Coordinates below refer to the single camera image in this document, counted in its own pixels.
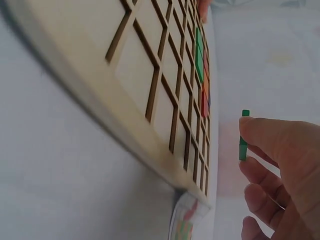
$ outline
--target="green block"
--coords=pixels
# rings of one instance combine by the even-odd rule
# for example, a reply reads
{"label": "green block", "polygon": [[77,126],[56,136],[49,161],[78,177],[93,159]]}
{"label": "green block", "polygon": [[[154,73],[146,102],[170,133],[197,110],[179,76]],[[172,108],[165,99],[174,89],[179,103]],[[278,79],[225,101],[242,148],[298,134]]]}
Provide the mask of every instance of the green block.
{"label": "green block", "polygon": [[250,116],[250,111],[249,110],[242,110],[242,117],[249,117]]}
{"label": "green block", "polygon": [[240,145],[239,145],[239,160],[245,161],[247,158],[247,149],[248,144],[243,140],[242,137],[240,137]]}
{"label": "green block", "polygon": [[205,79],[204,60],[201,56],[201,52],[198,46],[196,47],[196,51],[195,51],[195,68],[196,68],[196,71],[198,72],[200,83],[203,83]]}
{"label": "green block", "polygon": [[200,28],[196,28],[195,31],[195,41],[196,45],[200,48],[201,57],[204,57],[204,42],[202,40]]}
{"label": "green block", "polygon": [[[242,117],[249,117],[250,116],[250,111],[249,110],[242,110]],[[246,141],[240,136],[240,143],[239,143],[239,160],[240,161],[245,161],[247,158],[247,149],[248,149],[248,144]]]}

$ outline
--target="wooden board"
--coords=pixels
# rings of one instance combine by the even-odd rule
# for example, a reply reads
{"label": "wooden board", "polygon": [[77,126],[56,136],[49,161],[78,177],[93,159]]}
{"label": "wooden board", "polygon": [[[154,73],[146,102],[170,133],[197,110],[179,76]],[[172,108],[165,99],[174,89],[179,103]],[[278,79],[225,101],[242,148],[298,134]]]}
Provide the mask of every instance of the wooden board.
{"label": "wooden board", "polygon": [[104,129],[174,187],[206,200],[210,116],[201,117],[196,28],[206,53],[208,44],[196,0],[6,4],[59,82]]}

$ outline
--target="grid frame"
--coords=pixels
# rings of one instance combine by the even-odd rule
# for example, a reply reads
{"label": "grid frame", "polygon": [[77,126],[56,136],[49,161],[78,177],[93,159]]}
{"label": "grid frame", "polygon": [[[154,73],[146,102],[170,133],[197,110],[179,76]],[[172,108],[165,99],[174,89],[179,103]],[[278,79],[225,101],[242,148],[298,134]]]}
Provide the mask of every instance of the grid frame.
{"label": "grid frame", "polygon": [[[83,106],[83,108],[92,116],[94,117],[97,122],[103,127],[105,130],[110,130],[113,134],[116,135],[123,144],[126,145],[133,153],[138,155],[140,159],[142,159],[147,165],[152,167],[159,173],[164,179],[176,186],[186,186],[192,190],[196,189],[189,184],[189,182],[183,176],[178,176],[176,179],[170,179],[170,177],[165,176],[162,174],[162,171],[165,170],[168,172],[169,176],[173,176],[174,172],[180,174],[180,171],[176,168],[176,164],[174,162],[170,163],[170,166],[173,167],[173,171],[169,168],[161,165],[161,160],[159,160],[158,156],[161,154],[156,155],[159,153],[156,151],[155,146],[158,142],[158,139],[154,137],[153,131],[149,126],[153,126],[155,121],[155,113],[154,107],[156,103],[159,101],[158,90],[159,86],[164,86],[165,92],[172,103],[173,106],[173,113],[171,119],[171,134],[170,140],[167,143],[168,152],[175,151],[175,138],[173,137],[177,132],[177,122],[181,120],[184,128],[186,129],[186,139],[185,142],[186,147],[184,150],[185,155],[185,162],[183,163],[183,167],[186,171],[189,163],[188,158],[188,151],[190,150],[190,144],[192,143],[195,147],[195,162],[196,165],[197,161],[201,161],[203,163],[203,167],[201,168],[201,173],[198,176],[203,178],[203,172],[207,170],[209,172],[209,160],[205,161],[203,158],[203,150],[200,149],[199,145],[199,137],[200,137],[200,129],[205,126],[205,130],[207,130],[206,122],[207,120],[201,117],[201,98],[195,101],[195,90],[194,86],[197,84],[199,85],[198,96],[201,95],[202,85],[199,82],[199,76],[196,71],[195,66],[195,48],[196,48],[196,41],[195,41],[195,32],[196,27],[201,29],[201,35],[205,40],[205,33],[203,31],[203,26],[200,21],[199,15],[197,14],[197,3],[196,0],[118,0],[121,3],[124,9],[124,15],[122,20],[120,21],[115,34],[112,34],[113,39],[110,45],[107,48],[103,49],[105,46],[103,45],[96,45],[96,42],[92,39],[90,34],[86,32],[82,27],[83,22],[77,22],[77,20],[89,20],[87,19],[88,16],[81,15],[82,11],[86,9],[80,9],[81,6],[76,6],[73,10],[72,7],[76,5],[77,1],[75,0],[67,0],[69,3],[68,7],[61,9],[61,16],[57,17],[54,14],[55,8],[60,8],[64,5],[63,2],[60,1],[39,1],[33,3],[32,0],[23,0],[17,5],[10,5],[12,7],[12,12],[15,13],[17,21],[20,23],[22,28],[25,29],[27,36],[32,40],[32,44],[36,46],[37,49],[40,49],[43,54],[43,58],[50,60],[54,70],[56,70],[57,74],[61,77],[59,81],[65,86],[71,94],[73,94],[78,103]],[[163,10],[163,2],[167,1],[167,8]],[[91,4],[90,10],[95,10],[94,8],[98,9],[99,5],[113,5],[112,2],[115,1],[106,1],[106,2],[98,2],[96,1],[94,4]],[[156,50],[153,45],[150,44],[150,36],[144,29],[144,23],[137,19],[137,15],[139,10],[142,9],[144,3],[150,2],[156,11],[156,16],[161,24],[161,35],[159,38],[159,48]],[[182,21],[177,21],[178,12],[175,8],[180,7],[181,12],[183,15]],[[79,14],[79,16],[72,17],[70,14]],[[192,26],[187,21],[188,15],[192,15]],[[38,25],[33,25],[31,29],[30,25],[26,25],[26,19],[31,20],[30,22],[37,21],[41,22]],[[55,22],[63,21],[63,24],[60,24],[59,28],[55,28]],[[172,21],[176,21],[177,27],[181,33],[181,41],[180,44],[176,45],[176,40],[174,38],[174,32],[171,32],[170,25]],[[192,46],[187,46],[186,44],[186,35],[185,32],[188,30],[192,32],[191,34],[191,42]],[[150,88],[149,88],[149,95],[147,98],[147,106],[145,112],[142,116],[138,115],[137,109],[135,109],[132,103],[130,103],[130,95],[126,93],[124,88],[117,81],[117,76],[115,75],[115,69],[119,65],[119,62],[122,57],[122,53],[124,51],[124,47],[129,35],[133,32],[137,35],[139,43],[143,47],[147,55],[147,59],[150,60],[153,68],[152,68],[152,77],[150,78]],[[101,36],[105,36],[108,31],[104,31]],[[208,51],[208,44],[207,41],[204,41],[204,48]],[[174,57],[176,59],[178,65],[178,73],[177,73],[177,82],[175,91],[172,92],[169,84],[168,79],[164,77],[164,66],[163,66],[163,59],[166,52],[166,48],[172,47]],[[186,71],[185,66],[183,63],[184,54],[191,56],[191,77],[190,80],[186,81]],[[69,67],[66,69],[64,66],[60,64],[58,60],[63,60],[64,63]],[[187,91],[189,92],[189,97],[191,100],[188,101],[188,114],[184,116],[181,113],[181,106],[180,106],[180,97],[181,97],[181,86],[182,84],[186,85]],[[120,108],[117,109],[116,105],[112,104],[111,101],[115,100],[113,97],[112,91],[119,94],[121,98],[123,98],[123,102],[127,103],[128,106],[125,106],[124,103],[119,103],[117,106]],[[196,119],[193,119],[192,114],[190,113],[190,109],[196,112]],[[145,127],[143,135],[146,137],[146,140],[143,140],[141,137],[137,135],[136,129],[130,129],[130,121],[126,120],[126,111],[129,111],[130,115],[134,118],[134,121],[137,125],[141,127]],[[106,113],[112,113],[112,117],[116,120],[119,120],[119,125],[111,123],[107,118]],[[193,134],[192,132],[192,123],[196,122],[196,133]],[[116,132],[115,129],[112,129],[113,126],[117,126],[118,130],[123,128],[127,130],[126,134],[122,134]],[[137,143],[140,144],[142,149],[146,150],[147,154],[150,154],[154,159],[156,159],[156,165],[154,166],[151,160],[148,160],[147,156],[144,156],[144,151],[137,150],[137,147],[134,147],[134,143],[129,143],[124,136],[132,137],[132,140],[135,140]],[[209,132],[205,133],[205,139],[208,140],[208,144],[210,145],[210,134]],[[190,173],[193,176],[193,180],[195,180],[195,176],[197,177],[196,171]]]}
{"label": "grid frame", "polygon": [[[206,41],[206,36],[204,32],[204,27],[201,22],[196,0],[164,0],[168,1],[168,8],[166,14],[164,15],[161,11],[161,7],[159,5],[159,1],[163,0],[135,0],[133,5],[131,5],[130,0],[119,0],[122,2],[124,6],[128,9],[128,7],[133,7],[134,9],[130,8],[127,11],[126,16],[123,18],[124,23],[126,26],[132,22],[133,27],[135,28],[136,32],[138,33],[141,42],[152,62],[154,65],[154,75],[150,87],[150,94],[147,101],[147,108],[145,112],[146,119],[150,122],[150,124],[154,123],[154,106],[155,102],[157,101],[157,89],[159,84],[163,84],[171,102],[174,107],[173,111],[173,118],[172,118],[172,125],[171,125],[171,134],[170,134],[170,141],[168,144],[168,148],[170,152],[174,153],[175,151],[175,141],[176,141],[176,133],[178,127],[178,121],[181,121],[183,127],[186,130],[186,139],[185,139],[185,150],[184,150],[184,162],[183,167],[186,171],[188,171],[189,165],[189,151],[190,146],[193,144],[195,146],[195,159],[194,159],[194,169],[193,172],[190,174],[192,175],[193,180],[197,183],[197,176],[199,173],[197,172],[198,168],[198,161],[202,163],[202,169],[200,171],[201,174],[201,181],[198,183],[198,187],[204,192],[204,194],[208,195],[208,183],[209,183],[209,172],[210,172],[210,122],[211,117],[210,114],[203,118],[201,114],[201,101],[202,98],[200,97],[203,91],[203,86],[200,83],[200,78],[198,76],[198,72],[196,71],[196,27],[200,29],[202,39],[204,40],[204,49],[208,53],[208,43]],[[155,52],[151,49],[150,45],[148,44],[148,40],[144,35],[144,32],[139,24],[139,21],[135,18],[135,14],[139,11],[139,8],[143,1],[151,1],[154,9],[157,12],[157,16],[159,21],[162,24],[163,31],[161,34],[160,44],[158,48],[158,52]],[[171,25],[177,25],[177,31],[172,32]],[[118,62],[117,57],[114,57],[115,52],[118,50],[117,48],[121,49],[122,41],[121,38],[126,38],[126,34],[124,34],[125,27],[122,25],[119,27],[119,32],[122,33],[122,36],[116,35],[114,38],[114,42],[118,42],[118,44],[111,45],[110,49],[106,54],[106,60],[110,65],[116,65]],[[181,35],[180,42],[177,40],[175,35]],[[190,34],[191,37],[191,46],[190,42],[187,43],[186,34]],[[175,60],[178,65],[178,74],[177,74],[177,81],[175,90],[170,88],[170,84],[168,79],[163,74],[163,60],[166,48],[172,48]],[[186,66],[184,65],[184,58],[188,58],[190,60],[190,77],[187,76],[186,73]],[[208,63],[210,62],[209,54],[206,54],[204,59]],[[206,72],[208,78],[210,79],[210,72],[208,67],[208,72]],[[188,94],[189,94],[189,101],[188,101],[188,114],[187,116],[182,114],[181,110],[181,89],[182,85],[185,84]],[[194,93],[194,86],[198,89],[198,93]],[[196,123],[196,135],[192,132],[191,122],[192,120],[192,109],[195,109],[197,115],[197,123]]]}

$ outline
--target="wooden grid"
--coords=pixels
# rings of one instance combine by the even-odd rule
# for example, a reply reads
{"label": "wooden grid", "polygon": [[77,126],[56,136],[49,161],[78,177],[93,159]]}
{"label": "wooden grid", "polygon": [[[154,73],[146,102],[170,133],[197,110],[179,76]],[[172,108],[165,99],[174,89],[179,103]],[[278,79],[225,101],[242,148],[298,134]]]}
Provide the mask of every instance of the wooden grid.
{"label": "wooden grid", "polygon": [[207,201],[211,118],[201,117],[198,27],[207,53],[208,44],[196,0],[6,2],[102,129],[172,186]]}
{"label": "wooden grid", "polygon": [[[208,182],[210,172],[210,114],[207,118],[201,117],[202,84],[196,71],[196,28],[200,29],[204,40],[204,49],[208,53],[203,25],[198,14],[197,0],[117,0],[125,10],[125,15],[116,31],[105,59],[109,66],[117,68],[125,42],[131,31],[134,30],[143,48],[151,61],[154,71],[150,84],[148,100],[145,108],[145,118],[153,125],[155,122],[155,105],[158,99],[160,87],[165,89],[173,106],[172,121],[168,148],[174,154],[177,143],[178,124],[181,122],[185,131],[185,147],[182,166],[193,177],[197,186],[208,195]],[[141,22],[138,14],[145,1],[155,10],[161,23],[161,37],[157,48],[149,41],[152,29],[146,28],[145,22]],[[173,52],[178,71],[176,85],[172,86],[168,76],[164,74],[164,61],[166,49]],[[210,62],[209,54],[205,61]],[[187,89],[188,107],[187,113],[182,108],[182,88]],[[190,156],[191,146],[194,146],[194,159]]]}

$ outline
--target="orange tile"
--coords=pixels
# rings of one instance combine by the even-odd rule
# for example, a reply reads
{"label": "orange tile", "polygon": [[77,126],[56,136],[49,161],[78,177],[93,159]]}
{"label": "orange tile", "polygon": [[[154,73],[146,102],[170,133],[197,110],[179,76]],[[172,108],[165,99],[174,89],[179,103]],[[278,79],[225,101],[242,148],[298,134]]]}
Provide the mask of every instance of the orange tile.
{"label": "orange tile", "polygon": [[203,82],[203,90],[205,92],[206,95],[206,100],[209,101],[209,94],[210,94],[210,90],[209,90],[209,79],[208,79],[208,75],[206,72],[204,72],[204,82]]}
{"label": "orange tile", "polygon": [[206,74],[209,75],[209,63],[207,60],[207,51],[204,51],[203,61],[204,61],[204,71],[206,72]]}

